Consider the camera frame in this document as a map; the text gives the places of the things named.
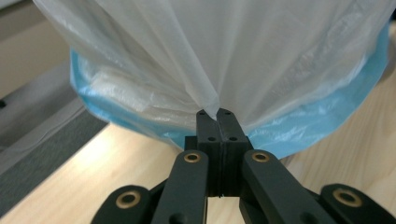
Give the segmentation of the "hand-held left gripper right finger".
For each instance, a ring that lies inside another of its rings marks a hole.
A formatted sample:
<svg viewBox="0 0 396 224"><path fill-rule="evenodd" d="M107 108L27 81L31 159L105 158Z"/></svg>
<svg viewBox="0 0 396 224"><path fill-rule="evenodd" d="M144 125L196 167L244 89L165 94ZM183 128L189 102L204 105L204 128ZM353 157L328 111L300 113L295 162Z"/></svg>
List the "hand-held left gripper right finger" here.
<svg viewBox="0 0 396 224"><path fill-rule="evenodd" d="M218 111L220 135L220 196L238 197L242 188L241 164L251 144L233 112Z"/></svg>

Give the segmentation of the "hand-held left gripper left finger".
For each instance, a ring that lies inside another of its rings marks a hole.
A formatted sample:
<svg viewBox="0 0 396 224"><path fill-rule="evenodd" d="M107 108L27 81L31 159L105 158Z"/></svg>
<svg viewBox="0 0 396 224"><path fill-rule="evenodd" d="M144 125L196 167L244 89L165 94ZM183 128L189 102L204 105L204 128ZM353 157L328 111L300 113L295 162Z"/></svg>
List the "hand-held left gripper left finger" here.
<svg viewBox="0 0 396 224"><path fill-rule="evenodd" d="M185 137L185 150L199 150L208 157L207 196L220 196L219 186L219 148L220 136L218 123L204 110L196 114L196 134Z"/></svg>

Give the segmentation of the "white plastic bag blue hem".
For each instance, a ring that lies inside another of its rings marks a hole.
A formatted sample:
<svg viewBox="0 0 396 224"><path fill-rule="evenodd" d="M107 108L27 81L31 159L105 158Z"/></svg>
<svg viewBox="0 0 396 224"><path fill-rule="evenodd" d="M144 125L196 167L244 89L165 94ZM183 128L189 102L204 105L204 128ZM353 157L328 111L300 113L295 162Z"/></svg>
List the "white plastic bag blue hem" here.
<svg viewBox="0 0 396 224"><path fill-rule="evenodd" d="M34 0L97 117L182 146L232 111L279 158L335 131L387 65L396 0Z"/></svg>

